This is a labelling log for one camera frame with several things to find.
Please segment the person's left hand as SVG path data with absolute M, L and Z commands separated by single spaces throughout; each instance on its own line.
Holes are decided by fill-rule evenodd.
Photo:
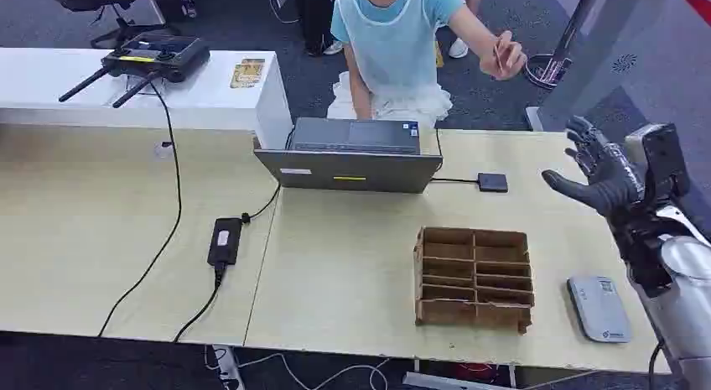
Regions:
M 480 56 L 480 70 L 497 81 L 510 80 L 527 62 L 522 45 L 513 39 L 510 30 L 494 37 L 488 49 Z

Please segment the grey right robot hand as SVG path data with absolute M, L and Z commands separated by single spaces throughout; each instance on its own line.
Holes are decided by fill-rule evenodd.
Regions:
M 565 153 L 576 162 L 588 183 L 582 185 L 547 169 L 541 176 L 551 189 L 604 217 L 642 199 L 644 181 L 619 144 L 611 142 L 583 117 L 571 117 L 566 128 L 575 148 L 567 148 Z

